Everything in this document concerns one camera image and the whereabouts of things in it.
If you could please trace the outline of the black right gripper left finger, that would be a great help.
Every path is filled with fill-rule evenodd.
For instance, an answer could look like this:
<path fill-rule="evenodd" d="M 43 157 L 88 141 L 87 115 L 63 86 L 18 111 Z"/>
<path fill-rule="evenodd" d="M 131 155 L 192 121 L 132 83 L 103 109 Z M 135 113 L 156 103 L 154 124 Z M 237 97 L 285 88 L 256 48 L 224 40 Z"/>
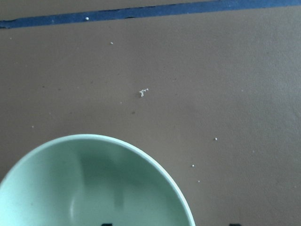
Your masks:
<path fill-rule="evenodd" d="M 101 226 L 113 226 L 113 223 L 103 223 Z"/>

